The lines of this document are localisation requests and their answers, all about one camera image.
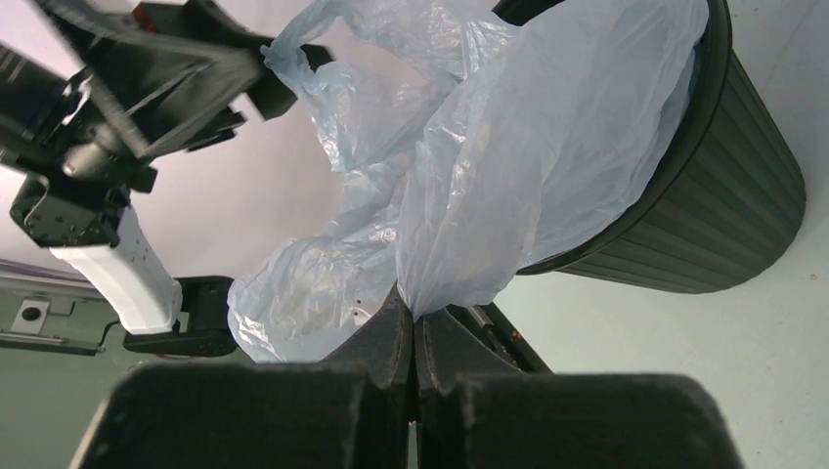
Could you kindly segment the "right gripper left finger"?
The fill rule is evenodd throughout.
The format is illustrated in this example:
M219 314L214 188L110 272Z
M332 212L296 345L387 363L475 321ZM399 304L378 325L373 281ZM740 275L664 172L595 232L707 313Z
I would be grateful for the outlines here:
M397 291L319 362L152 364L102 402L74 468L402 468L412 315Z

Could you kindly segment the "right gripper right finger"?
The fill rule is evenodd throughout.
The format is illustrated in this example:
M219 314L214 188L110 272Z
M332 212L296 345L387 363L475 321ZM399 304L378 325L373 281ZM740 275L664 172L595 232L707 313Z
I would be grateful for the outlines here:
M449 313L414 326L424 468L740 468L712 396L678 374L526 372Z

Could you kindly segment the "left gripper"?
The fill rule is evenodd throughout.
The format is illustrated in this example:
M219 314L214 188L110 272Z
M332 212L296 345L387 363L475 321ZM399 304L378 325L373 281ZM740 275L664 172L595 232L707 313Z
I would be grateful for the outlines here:
M86 1L36 7L86 66L69 79L1 45L1 164L148 193L157 171L142 159L229 141L247 95L265 120L296 95L264 64L272 38L214 1L142 2L123 15ZM91 99L83 86L90 78Z

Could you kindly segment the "blue plastic trash bag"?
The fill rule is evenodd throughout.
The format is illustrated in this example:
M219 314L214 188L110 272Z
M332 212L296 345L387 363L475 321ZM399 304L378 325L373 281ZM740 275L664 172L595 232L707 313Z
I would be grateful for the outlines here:
M315 362L396 289L415 317L490 303L642 196L689 101L704 1L317 1L262 48L303 103L341 211L228 295L256 362Z

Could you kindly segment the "black trash bin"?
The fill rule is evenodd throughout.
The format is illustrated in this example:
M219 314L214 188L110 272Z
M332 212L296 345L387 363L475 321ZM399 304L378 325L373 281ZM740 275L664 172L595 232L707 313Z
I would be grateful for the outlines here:
M640 199L600 234L524 269L673 293L723 291L789 248L806 212L802 170L709 5L687 111Z

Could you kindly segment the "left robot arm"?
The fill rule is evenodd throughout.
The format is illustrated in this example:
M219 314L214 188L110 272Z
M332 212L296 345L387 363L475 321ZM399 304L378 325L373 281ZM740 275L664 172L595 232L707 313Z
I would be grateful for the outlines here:
M24 174L14 223L109 302L133 353L213 358L237 348L228 277L172 277L144 236L133 192L153 162L231 140L247 96L264 119L295 94L263 63L270 38L211 1L141 2L110 13L87 1L39 1L81 69L69 78L1 49L1 162Z

